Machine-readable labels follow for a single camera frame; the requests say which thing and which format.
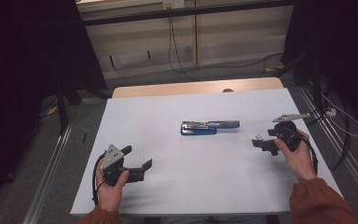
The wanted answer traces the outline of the person's right hand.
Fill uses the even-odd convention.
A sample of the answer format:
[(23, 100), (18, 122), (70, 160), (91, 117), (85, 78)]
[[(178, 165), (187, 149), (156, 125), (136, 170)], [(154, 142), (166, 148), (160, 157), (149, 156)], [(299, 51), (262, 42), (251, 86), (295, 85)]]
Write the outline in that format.
[(317, 177), (311, 161), (310, 148), (304, 141), (299, 143), (295, 151), (291, 151), (281, 139), (275, 139), (274, 143), (298, 180), (310, 180)]

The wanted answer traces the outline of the person's left hand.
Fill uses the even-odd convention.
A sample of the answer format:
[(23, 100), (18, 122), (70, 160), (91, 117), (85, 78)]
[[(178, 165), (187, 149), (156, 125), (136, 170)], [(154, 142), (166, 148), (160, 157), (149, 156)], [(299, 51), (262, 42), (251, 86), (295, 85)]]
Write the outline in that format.
[(122, 199), (122, 190), (127, 182), (127, 179), (130, 175), (128, 171), (124, 171), (118, 182), (112, 187), (105, 183), (103, 173), (101, 171), (101, 165), (103, 161), (99, 161), (96, 171), (96, 184), (97, 184), (97, 194), (99, 197), (99, 206), (108, 212), (117, 212), (121, 199)]

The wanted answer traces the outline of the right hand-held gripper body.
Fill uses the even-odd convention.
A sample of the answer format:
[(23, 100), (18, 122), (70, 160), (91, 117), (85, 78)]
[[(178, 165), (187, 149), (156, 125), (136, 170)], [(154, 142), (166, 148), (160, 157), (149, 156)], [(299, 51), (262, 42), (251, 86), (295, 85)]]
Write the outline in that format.
[(272, 129), (268, 130), (269, 136), (276, 136), (281, 139), (288, 148), (294, 152), (300, 142), (305, 138), (305, 136), (297, 131), (297, 127), (294, 124), (296, 119), (306, 119), (309, 118), (310, 114), (283, 114), (278, 118), (274, 119), (275, 123)]

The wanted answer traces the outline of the white table cover sheet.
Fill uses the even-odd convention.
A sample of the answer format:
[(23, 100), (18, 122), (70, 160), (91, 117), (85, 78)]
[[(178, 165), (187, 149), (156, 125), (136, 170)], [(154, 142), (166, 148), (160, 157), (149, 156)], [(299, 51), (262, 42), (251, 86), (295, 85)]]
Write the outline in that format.
[[(273, 120), (295, 114), (286, 89), (112, 98), (108, 100), (71, 213), (93, 209), (92, 171), (110, 145), (131, 146), (125, 166), (153, 160), (142, 182), (123, 189), (124, 216), (285, 213), (296, 178), (283, 155), (252, 140)], [(238, 120), (217, 134), (181, 135), (183, 121)]]

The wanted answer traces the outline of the blue stapler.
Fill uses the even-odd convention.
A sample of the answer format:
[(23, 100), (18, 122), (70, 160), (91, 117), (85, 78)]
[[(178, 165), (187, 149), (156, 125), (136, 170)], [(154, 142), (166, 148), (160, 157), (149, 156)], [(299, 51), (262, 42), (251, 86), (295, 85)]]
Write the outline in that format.
[(208, 135), (217, 134), (220, 130), (231, 130), (240, 127), (238, 120), (215, 121), (183, 121), (181, 135)]

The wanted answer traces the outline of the black curtain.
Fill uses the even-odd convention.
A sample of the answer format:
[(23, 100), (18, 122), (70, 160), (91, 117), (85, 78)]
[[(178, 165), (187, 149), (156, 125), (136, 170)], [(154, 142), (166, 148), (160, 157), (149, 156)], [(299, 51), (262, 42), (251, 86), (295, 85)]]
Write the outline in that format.
[(358, 113), (358, 0), (295, 0), (282, 62), (306, 50)]
[(76, 3), (0, 0), (0, 187), (31, 141), (45, 97), (105, 86)]

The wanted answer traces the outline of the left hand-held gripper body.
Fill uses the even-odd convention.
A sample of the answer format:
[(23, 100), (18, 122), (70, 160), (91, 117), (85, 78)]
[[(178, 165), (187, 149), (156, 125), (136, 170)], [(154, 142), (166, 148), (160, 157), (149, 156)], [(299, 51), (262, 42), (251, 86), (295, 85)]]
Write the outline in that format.
[(107, 185), (114, 186), (124, 171), (130, 173), (127, 183), (139, 182), (145, 179), (142, 167), (128, 169), (124, 166), (125, 156), (122, 154), (121, 149), (118, 149), (114, 145), (110, 145), (105, 151), (101, 171)]

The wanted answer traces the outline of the black metal stand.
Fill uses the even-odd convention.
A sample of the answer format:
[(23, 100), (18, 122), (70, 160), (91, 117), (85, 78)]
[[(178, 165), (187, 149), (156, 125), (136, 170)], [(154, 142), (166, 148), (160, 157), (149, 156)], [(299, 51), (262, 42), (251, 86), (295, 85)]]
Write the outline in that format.
[(65, 101), (68, 101), (70, 105), (80, 105), (82, 102), (82, 99), (77, 92), (78, 90), (89, 92), (104, 100), (110, 98), (110, 95), (106, 91), (97, 90), (80, 81), (73, 80), (71, 78), (59, 79), (56, 85), (56, 98), (61, 123), (60, 134), (63, 134), (66, 128), (69, 126), (69, 121), (66, 114)]
[(315, 53), (306, 49), (295, 57), (290, 63), (286, 64), (283, 69), (275, 72), (274, 77), (282, 77), (288, 72), (293, 73), (294, 81), (297, 85), (306, 85), (311, 83), (313, 102), (317, 109), (323, 108), (322, 100), (322, 76), (320, 73), (320, 62)]

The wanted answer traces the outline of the aluminium floor rail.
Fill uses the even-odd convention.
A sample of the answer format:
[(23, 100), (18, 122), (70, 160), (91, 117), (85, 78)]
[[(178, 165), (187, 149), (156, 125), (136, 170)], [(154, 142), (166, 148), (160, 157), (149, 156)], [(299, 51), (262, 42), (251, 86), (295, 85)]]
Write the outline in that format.
[[(322, 95), (323, 108), (317, 109), (312, 86), (294, 88), (293, 97), (301, 112), (310, 112), (305, 123), (327, 167), (352, 210), (358, 216), (358, 118), (334, 92)], [(327, 117), (328, 107), (337, 114)]]
[(88, 155), (83, 143), (86, 132), (77, 130), (82, 108), (83, 104), (66, 109), (69, 122), (48, 158), (22, 224), (75, 224), (79, 220), (70, 212), (83, 175), (84, 156)]

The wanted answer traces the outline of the wooden table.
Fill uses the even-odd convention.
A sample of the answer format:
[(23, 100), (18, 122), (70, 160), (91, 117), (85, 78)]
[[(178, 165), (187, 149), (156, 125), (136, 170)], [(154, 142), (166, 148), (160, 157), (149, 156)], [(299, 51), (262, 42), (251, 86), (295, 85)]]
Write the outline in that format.
[(277, 77), (260, 77), (119, 87), (113, 91), (112, 97), (145, 97), (210, 92), (273, 90), (282, 88), (283, 84)]

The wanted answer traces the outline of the white wall socket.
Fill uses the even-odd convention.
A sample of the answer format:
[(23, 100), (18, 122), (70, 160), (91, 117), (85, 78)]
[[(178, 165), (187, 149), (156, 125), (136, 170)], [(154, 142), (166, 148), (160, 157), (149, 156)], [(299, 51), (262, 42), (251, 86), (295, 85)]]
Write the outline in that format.
[(184, 8), (185, 1), (184, 0), (164, 0), (162, 2), (162, 6), (164, 9)]

